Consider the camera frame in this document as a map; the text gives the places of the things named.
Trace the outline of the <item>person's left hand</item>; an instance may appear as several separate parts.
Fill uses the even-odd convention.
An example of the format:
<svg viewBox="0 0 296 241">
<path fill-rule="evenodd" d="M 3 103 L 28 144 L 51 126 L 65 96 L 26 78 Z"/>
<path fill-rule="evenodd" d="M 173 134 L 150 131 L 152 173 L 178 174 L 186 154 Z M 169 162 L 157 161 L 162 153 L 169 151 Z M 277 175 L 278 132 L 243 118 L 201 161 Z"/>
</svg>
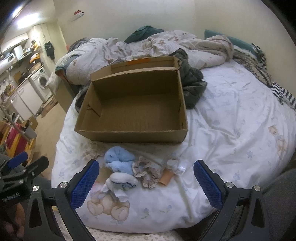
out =
<svg viewBox="0 0 296 241">
<path fill-rule="evenodd" d="M 25 211 L 20 203 L 1 208 L 1 239 L 23 240 L 24 227 Z"/>
</svg>

